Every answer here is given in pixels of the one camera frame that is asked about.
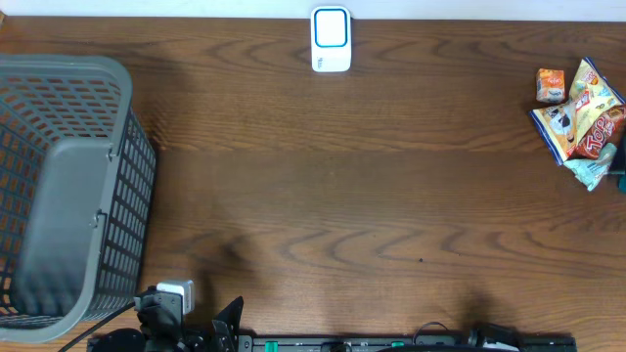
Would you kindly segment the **mint green wipes pack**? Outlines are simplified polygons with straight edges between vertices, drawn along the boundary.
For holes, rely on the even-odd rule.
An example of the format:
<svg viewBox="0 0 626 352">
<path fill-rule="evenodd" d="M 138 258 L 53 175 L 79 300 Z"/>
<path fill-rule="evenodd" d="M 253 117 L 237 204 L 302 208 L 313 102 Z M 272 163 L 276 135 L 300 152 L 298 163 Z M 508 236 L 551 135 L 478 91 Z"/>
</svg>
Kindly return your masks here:
<svg viewBox="0 0 626 352">
<path fill-rule="evenodd" d="M 575 178 L 591 192 L 608 173 L 613 159 L 617 153 L 617 147 L 607 143 L 600 151 L 597 159 L 572 159 L 563 165 L 573 172 Z"/>
</svg>

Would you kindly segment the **orange white snack packet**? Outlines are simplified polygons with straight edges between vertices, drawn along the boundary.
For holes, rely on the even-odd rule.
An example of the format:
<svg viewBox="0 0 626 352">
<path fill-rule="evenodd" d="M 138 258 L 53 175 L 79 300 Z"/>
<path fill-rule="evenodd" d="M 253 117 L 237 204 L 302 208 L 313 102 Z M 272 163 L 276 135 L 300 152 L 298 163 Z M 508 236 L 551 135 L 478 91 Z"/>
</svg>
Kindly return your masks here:
<svg viewBox="0 0 626 352">
<path fill-rule="evenodd" d="M 565 99 L 564 71 L 539 68 L 536 74 L 536 100 L 541 103 L 562 103 Z"/>
</svg>

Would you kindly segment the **blue Listerine mouthwash bottle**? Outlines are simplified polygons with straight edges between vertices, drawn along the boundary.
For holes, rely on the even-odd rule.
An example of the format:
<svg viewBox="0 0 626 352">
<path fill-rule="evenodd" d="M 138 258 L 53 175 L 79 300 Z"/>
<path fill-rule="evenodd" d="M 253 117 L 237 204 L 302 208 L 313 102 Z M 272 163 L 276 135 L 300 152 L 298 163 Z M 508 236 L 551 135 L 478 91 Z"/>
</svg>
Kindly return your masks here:
<svg viewBox="0 0 626 352">
<path fill-rule="evenodd" d="M 625 193 L 626 190 L 625 144 L 625 139 L 622 139 L 609 168 L 609 175 L 616 179 L 618 190 L 621 193 Z"/>
</svg>

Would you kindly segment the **red chocolate bar wrapper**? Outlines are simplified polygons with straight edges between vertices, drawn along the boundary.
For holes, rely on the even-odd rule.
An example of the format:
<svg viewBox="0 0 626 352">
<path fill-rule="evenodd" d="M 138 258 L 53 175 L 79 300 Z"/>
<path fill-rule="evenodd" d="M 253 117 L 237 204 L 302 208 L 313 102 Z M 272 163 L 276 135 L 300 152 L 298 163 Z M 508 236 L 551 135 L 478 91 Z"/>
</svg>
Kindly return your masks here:
<svg viewBox="0 0 626 352">
<path fill-rule="evenodd" d="M 576 156 L 598 159 L 607 143 L 615 143 L 625 130 L 625 106 L 603 112 L 576 146 Z"/>
</svg>

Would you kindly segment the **yellow white wipes packet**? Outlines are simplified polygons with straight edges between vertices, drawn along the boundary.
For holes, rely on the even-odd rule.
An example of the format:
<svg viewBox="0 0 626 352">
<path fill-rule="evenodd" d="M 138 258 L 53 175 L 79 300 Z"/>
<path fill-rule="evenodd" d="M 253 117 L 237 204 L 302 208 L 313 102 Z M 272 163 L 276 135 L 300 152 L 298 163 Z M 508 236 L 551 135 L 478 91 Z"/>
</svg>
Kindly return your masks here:
<svg viewBox="0 0 626 352">
<path fill-rule="evenodd" d="M 625 103 L 590 57 L 581 60 L 562 103 L 545 103 L 529 113 L 558 165 L 564 164 L 576 146 L 605 111 Z"/>
</svg>

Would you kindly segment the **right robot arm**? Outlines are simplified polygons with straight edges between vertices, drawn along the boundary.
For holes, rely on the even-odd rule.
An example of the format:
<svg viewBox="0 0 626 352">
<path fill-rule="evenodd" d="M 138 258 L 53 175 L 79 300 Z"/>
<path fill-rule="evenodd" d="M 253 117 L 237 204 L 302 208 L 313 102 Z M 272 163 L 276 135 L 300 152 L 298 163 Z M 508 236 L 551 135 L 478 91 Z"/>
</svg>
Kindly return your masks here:
<svg viewBox="0 0 626 352">
<path fill-rule="evenodd" d="M 490 323 L 477 323 L 469 331 L 468 345 L 472 347 L 520 351 L 515 330 Z"/>
</svg>

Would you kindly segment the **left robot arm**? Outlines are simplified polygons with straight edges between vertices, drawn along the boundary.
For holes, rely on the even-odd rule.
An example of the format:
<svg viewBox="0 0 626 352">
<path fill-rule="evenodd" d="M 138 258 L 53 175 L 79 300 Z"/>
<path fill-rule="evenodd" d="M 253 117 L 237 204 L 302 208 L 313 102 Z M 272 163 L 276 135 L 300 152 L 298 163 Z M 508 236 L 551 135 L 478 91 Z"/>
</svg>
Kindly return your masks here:
<svg viewBox="0 0 626 352">
<path fill-rule="evenodd" d="M 134 298 L 140 327 L 119 329 L 88 340 L 90 352 L 238 352 L 244 299 L 237 297 L 208 329 L 185 325 L 178 293 L 151 289 Z"/>
</svg>

